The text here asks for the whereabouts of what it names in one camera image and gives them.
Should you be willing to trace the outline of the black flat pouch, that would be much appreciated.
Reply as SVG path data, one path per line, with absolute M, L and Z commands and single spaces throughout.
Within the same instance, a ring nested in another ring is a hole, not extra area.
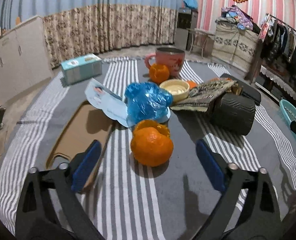
M 226 73 L 222 74 L 220 77 L 230 78 L 230 79 L 236 81 L 236 83 L 242 88 L 241 95 L 246 98 L 252 99 L 257 106 L 260 106 L 261 94 L 255 88 L 253 88 L 249 84 L 247 84 L 247 83 L 245 83 L 245 82 L 243 82 L 243 81 L 241 81 L 229 74 L 226 74 Z

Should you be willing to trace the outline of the brown paper wrapper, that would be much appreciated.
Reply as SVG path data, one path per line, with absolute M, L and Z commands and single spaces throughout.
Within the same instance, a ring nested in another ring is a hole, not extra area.
M 173 111 L 207 112 L 217 98 L 226 93 L 241 95 L 242 88 L 236 81 L 215 81 L 200 83 L 189 92 L 189 96 L 174 103 L 170 109 Z

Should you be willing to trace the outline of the cream plastic lid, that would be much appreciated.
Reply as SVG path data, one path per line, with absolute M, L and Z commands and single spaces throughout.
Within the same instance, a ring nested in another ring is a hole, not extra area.
M 159 87 L 168 91 L 172 95 L 173 102 L 179 102 L 186 99 L 190 92 L 189 84 L 186 81 L 179 79 L 164 81 Z

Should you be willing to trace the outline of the light blue paper leaflet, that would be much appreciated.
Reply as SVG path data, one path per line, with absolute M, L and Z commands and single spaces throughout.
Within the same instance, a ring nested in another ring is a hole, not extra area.
M 88 83 L 85 96 L 93 107 L 102 110 L 107 117 L 116 120 L 122 126 L 130 128 L 136 125 L 128 120 L 126 98 L 123 100 L 96 79 L 91 79 Z M 155 121 L 164 123 L 170 116 L 170 107 L 168 107 L 167 115 Z

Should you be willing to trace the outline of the brown phone case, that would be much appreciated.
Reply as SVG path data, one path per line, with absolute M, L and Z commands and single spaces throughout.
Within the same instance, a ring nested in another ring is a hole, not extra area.
M 83 189 L 77 192 L 86 193 L 90 191 L 104 158 L 113 124 L 114 120 L 107 117 L 102 110 L 93 107 L 88 101 L 82 102 L 53 146 L 45 163 L 46 169 L 49 170 L 58 157 L 72 161 L 78 153 L 86 151 L 94 140 L 98 140 L 102 146 L 98 162 Z

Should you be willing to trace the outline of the pink metal mug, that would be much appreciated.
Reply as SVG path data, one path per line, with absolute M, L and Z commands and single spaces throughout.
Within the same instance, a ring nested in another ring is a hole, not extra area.
M 151 68 L 150 59 L 155 58 L 155 63 L 166 65 L 171 77 L 178 77 L 185 60 L 185 51 L 174 46 L 157 47 L 155 52 L 145 57 L 145 65 Z

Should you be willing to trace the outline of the blue covered water bottle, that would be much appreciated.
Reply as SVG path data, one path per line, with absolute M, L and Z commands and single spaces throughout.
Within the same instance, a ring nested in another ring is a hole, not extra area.
M 192 10 L 198 9 L 198 3 L 197 0 L 183 0 L 183 4 L 185 8 L 189 8 Z

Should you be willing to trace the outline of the white sideboard cabinet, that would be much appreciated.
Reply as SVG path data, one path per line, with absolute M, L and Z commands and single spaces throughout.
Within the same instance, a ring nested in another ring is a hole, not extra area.
M 20 23 L 0 38 L 0 107 L 51 77 L 40 16 Z

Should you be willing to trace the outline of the small metal folding table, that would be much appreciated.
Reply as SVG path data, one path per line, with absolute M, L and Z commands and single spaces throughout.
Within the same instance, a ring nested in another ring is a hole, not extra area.
M 204 50 L 207 46 L 207 41 L 211 38 L 215 37 L 215 33 L 211 31 L 207 31 L 204 29 L 191 29 L 188 28 L 189 35 L 191 36 L 191 42 L 190 42 L 190 48 L 189 53 L 192 53 L 192 51 L 195 48 L 198 48 L 201 52 L 201 58 L 204 57 Z

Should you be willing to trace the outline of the small orange cap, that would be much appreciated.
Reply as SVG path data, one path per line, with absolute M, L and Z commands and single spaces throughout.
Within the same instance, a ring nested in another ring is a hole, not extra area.
M 187 83 L 189 84 L 189 89 L 192 90 L 193 88 L 196 88 L 198 86 L 197 83 L 191 80 L 187 80 Z

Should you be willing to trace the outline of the pile of folded clothes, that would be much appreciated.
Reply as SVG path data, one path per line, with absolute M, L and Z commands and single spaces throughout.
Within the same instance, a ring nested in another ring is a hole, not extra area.
M 240 30 L 250 30 L 256 34 L 259 34 L 261 30 L 253 18 L 236 5 L 221 8 L 221 15 L 215 20 L 215 23 L 235 26 Z

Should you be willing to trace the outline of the blue plastic bag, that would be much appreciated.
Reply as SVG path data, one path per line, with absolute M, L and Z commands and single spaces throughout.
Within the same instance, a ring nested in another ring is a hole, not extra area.
M 153 82 L 134 82 L 124 91 L 128 120 L 134 124 L 142 120 L 158 120 L 168 113 L 173 96 Z

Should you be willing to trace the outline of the grey striped table cloth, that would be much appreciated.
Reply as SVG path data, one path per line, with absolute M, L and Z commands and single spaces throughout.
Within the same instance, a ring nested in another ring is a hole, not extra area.
M 11 232 L 28 169 L 45 168 L 64 127 L 86 100 L 86 87 L 87 82 L 66 85 L 59 73 L 16 124 L 0 166 L 0 219 Z M 280 215 L 286 216 L 296 200 L 296 136 L 273 102 L 262 99 L 255 108 L 248 135 L 214 125 L 209 112 L 173 112 L 168 121 L 173 154 L 155 168 L 134 159 L 132 131 L 115 122 L 95 185 L 79 196 L 99 232 L 106 239 L 192 238 L 220 197 L 196 156 L 198 139 L 241 169 L 266 168 Z

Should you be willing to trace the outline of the orange snack wrapper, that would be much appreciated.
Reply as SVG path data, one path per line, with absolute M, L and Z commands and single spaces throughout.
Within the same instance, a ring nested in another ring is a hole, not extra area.
M 229 77 L 217 77 L 217 78 L 208 80 L 208 82 L 215 82 L 215 81 L 232 81 L 232 79 Z

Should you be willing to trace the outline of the orange peel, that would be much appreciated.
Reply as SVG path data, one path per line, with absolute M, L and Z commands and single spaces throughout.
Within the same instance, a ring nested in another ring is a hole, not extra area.
M 142 120 L 133 130 L 130 149 L 134 159 L 142 165 L 163 165 L 173 152 L 169 128 L 155 120 Z
M 149 69 L 149 77 L 152 82 L 159 85 L 169 79 L 170 72 L 166 65 L 154 63 Z

